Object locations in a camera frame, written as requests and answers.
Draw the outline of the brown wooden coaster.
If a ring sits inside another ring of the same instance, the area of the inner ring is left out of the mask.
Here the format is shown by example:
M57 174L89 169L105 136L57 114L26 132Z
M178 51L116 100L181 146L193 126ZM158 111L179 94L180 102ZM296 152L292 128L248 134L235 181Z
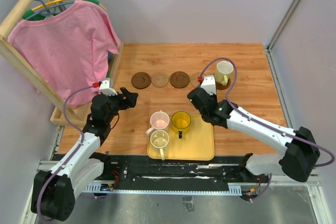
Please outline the brown wooden coaster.
M151 77L146 72L135 73L131 78L131 84L136 89L145 89L151 84Z
M189 75L182 71L174 72L170 76L170 84L178 89L187 87L189 82L190 82Z
M223 85L219 82L216 82L216 89L217 90L226 90L230 87L230 84L231 84L231 80L230 78L227 80L227 84L226 85Z

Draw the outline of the woven rattan coaster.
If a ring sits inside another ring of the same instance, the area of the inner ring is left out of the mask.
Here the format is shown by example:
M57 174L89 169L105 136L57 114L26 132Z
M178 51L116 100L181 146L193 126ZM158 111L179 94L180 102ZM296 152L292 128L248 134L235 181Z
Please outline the woven rattan coaster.
M164 87L169 82L169 76L163 72L156 72L151 76L151 82L155 87Z
M190 84L195 88L197 88L203 81L203 78L200 78L201 81L199 81L200 75L200 72L196 72L190 76Z

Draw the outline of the white green mug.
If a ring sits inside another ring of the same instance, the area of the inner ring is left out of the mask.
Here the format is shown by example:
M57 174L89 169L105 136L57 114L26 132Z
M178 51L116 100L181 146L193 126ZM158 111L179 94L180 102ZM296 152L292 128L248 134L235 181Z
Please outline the white green mug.
M233 65L229 61L220 61L216 65L215 81L221 85L227 85L231 74L234 71Z

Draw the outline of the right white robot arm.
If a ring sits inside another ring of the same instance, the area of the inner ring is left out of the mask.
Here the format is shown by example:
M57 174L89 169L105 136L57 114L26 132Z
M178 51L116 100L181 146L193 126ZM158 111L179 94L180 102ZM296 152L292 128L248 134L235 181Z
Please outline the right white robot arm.
M193 89L187 98L205 122L245 133L276 150L272 154L245 155L238 168L238 177L242 181L250 182L261 174L285 174L297 182L308 180L320 157L309 129L294 130L273 124L228 100L218 102L215 95L202 88Z

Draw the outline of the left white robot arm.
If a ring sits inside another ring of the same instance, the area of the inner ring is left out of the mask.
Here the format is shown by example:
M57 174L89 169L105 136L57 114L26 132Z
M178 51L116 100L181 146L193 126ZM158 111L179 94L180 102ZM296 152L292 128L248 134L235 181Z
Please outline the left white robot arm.
M105 180L112 175L107 158L92 155L107 139L114 117L118 117L121 110L135 107L138 96L122 87L120 92L108 88L93 97L91 112L84 128L79 129L76 144L56 165L35 175L31 211L41 221L65 221L76 199L95 178Z

